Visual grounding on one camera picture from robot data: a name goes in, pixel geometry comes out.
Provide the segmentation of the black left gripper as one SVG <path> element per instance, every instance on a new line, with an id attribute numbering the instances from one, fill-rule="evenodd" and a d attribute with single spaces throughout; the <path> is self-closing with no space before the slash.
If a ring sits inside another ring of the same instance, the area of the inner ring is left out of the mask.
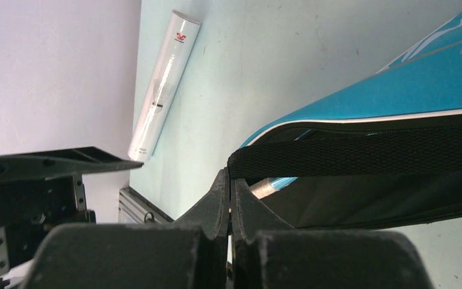
<path id="1" fill-rule="evenodd" d="M 96 221 L 80 175 L 143 165 L 94 146 L 0 155 L 0 277 L 33 259 L 54 227 Z"/>

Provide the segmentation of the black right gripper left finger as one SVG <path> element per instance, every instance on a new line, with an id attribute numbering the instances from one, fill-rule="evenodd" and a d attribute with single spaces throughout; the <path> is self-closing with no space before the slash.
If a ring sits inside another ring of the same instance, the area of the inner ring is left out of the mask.
<path id="1" fill-rule="evenodd" d="M 69 223 L 41 243 L 21 288 L 225 288 L 229 176 L 171 223 Z"/>

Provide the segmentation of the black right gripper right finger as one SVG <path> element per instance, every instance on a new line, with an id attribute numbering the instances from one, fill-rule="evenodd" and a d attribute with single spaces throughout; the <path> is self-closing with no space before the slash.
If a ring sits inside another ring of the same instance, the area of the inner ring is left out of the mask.
<path id="1" fill-rule="evenodd" d="M 398 232 L 300 230 L 230 182 L 235 288 L 432 288 L 410 240 Z"/>

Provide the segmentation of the white shuttlecock tube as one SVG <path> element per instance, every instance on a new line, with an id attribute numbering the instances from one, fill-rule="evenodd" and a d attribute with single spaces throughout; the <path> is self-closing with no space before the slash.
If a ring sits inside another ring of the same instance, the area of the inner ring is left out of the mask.
<path id="1" fill-rule="evenodd" d="M 156 148 L 202 22 L 173 10 L 145 94 L 128 157 L 147 162 Z"/>

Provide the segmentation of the blue racket bag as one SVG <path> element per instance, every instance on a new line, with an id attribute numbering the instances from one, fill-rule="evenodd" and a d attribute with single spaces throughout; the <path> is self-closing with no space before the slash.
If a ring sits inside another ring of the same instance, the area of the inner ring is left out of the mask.
<path id="1" fill-rule="evenodd" d="M 228 160 L 299 229 L 383 229 L 462 217 L 462 12 L 374 75 L 256 131 Z"/>

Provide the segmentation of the blue racket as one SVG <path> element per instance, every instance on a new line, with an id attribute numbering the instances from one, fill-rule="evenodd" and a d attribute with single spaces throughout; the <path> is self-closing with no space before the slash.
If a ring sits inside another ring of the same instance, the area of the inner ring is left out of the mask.
<path id="1" fill-rule="evenodd" d="M 297 179 L 298 177 L 266 178 L 253 184 L 250 189 L 258 199 L 263 199 L 289 186 Z"/>

